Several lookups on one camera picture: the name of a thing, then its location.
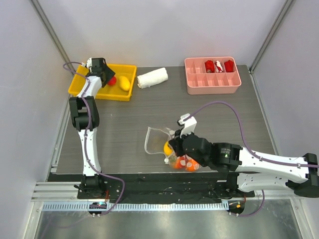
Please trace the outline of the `red fake tomato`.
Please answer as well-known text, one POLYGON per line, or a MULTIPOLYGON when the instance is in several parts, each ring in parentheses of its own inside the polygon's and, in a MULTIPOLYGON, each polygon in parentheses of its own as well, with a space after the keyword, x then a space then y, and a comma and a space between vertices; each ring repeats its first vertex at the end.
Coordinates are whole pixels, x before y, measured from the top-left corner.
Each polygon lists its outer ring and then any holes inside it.
POLYGON ((107 83, 108 86, 114 86, 117 82, 117 78, 114 76, 111 80, 107 83))

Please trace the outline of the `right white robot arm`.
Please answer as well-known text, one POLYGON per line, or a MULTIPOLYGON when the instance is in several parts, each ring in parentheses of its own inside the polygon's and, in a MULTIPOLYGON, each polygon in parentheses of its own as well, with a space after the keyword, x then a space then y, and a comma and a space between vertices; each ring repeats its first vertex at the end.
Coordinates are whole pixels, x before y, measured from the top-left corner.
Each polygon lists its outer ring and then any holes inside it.
POLYGON ((259 153, 230 143, 211 143, 195 134, 168 141, 177 157, 187 156, 202 167, 227 174, 229 196, 256 190, 292 190, 300 197, 319 196, 317 156, 284 157, 259 153))

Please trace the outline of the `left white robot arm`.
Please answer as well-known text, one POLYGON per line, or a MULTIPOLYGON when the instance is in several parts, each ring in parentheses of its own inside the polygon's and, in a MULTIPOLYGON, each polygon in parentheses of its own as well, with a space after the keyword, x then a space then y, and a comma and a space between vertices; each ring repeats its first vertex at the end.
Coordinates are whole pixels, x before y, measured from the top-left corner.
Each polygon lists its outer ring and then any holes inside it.
POLYGON ((83 154, 83 173, 78 189, 78 199, 100 199, 106 194, 106 185, 98 159, 96 144, 97 128, 100 124, 95 97, 115 76, 105 58, 89 58, 80 64, 86 73, 76 71, 75 76, 85 80, 80 92, 69 99, 70 116, 73 127, 77 130, 83 154))

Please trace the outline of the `clear zip top bag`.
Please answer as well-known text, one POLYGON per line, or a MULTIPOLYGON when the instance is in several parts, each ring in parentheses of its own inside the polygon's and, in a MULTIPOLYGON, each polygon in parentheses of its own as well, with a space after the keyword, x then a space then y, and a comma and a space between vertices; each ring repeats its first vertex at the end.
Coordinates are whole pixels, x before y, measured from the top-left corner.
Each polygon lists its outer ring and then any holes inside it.
MULTIPOLYGON (((144 149, 147 154, 163 154, 164 155, 164 163, 166 165, 169 165, 171 168, 173 162, 178 157, 173 150, 173 153, 171 155, 165 155, 163 151, 163 146, 166 141, 169 141, 170 139, 173 139, 174 137, 174 130, 169 129, 167 127, 164 127, 162 129, 159 128, 152 128, 148 127, 146 138, 145 138, 145 144, 144 149)), ((191 157, 187 155, 183 155, 186 159, 186 162, 188 160, 194 160, 191 157)))

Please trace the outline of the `yellow fake mango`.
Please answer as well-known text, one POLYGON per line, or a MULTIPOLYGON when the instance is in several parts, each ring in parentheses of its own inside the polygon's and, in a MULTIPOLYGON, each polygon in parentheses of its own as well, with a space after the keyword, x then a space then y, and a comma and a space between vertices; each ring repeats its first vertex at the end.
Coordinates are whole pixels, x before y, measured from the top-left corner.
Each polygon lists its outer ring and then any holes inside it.
POLYGON ((118 80, 119 80, 119 87, 123 91, 127 92, 127 91, 130 90, 131 83, 130 83, 129 79, 126 76, 119 76, 118 80))

